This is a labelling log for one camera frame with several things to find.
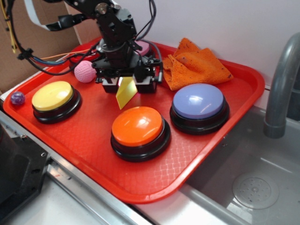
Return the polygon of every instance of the yellow button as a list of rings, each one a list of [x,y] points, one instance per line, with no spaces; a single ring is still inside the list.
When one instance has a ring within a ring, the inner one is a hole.
[[[116,141],[129,147],[137,147],[153,141],[163,129],[162,117],[150,107],[135,107],[119,115],[112,124]]]
[[[72,96],[72,86],[65,81],[56,81],[39,89],[32,97],[32,105],[40,111],[49,111],[65,104]]]

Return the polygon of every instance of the faucet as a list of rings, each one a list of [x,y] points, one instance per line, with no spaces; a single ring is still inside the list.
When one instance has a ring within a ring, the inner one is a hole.
[[[286,43],[277,64],[264,118],[267,137],[285,134],[286,117],[300,120],[300,32]]]

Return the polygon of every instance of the orange cloth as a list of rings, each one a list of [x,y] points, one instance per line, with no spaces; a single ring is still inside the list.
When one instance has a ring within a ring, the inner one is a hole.
[[[214,85],[233,79],[209,48],[200,50],[187,38],[182,39],[173,55],[163,60],[163,65],[164,79],[171,90],[193,83]]]

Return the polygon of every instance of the plastic tray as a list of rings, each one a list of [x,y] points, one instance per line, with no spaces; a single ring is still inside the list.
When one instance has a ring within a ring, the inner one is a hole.
[[[176,50],[165,45],[158,47],[163,56]],[[127,203],[150,203],[178,190],[262,95],[264,79],[257,71],[228,61],[221,62],[234,76],[231,81],[216,85],[224,94],[231,111],[224,126],[209,135],[187,135],[173,127],[169,110],[175,92],[164,86],[158,86],[156,93],[137,93],[120,110],[115,94],[105,93],[101,84],[80,83],[73,73],[62,76],[39,73],[16,89],[25,94],[25,104],[15,106],[8,96],[4,110],[120,200]],[[67,69],[67,65],[49,68],[52,72],[64,69]],[[65,121],[41,124],[33,116],[31,98],[39,88],[58,80],[69,82],[80,92],[82,106]],[[124,110],[141,105],[155,108],[167,120],[171,126],[171,143],[166,151],[150,161],[126,162],[118,158],[111,148],[111,126]]]

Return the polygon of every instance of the stainless steel sink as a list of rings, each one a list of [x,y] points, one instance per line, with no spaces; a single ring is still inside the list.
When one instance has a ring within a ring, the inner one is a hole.
[[[264,116],[252,107],[186,184],[208,197],[201,201],[250,224],[299,224],[300,123],[288,119],[285,136],[270,139]]]

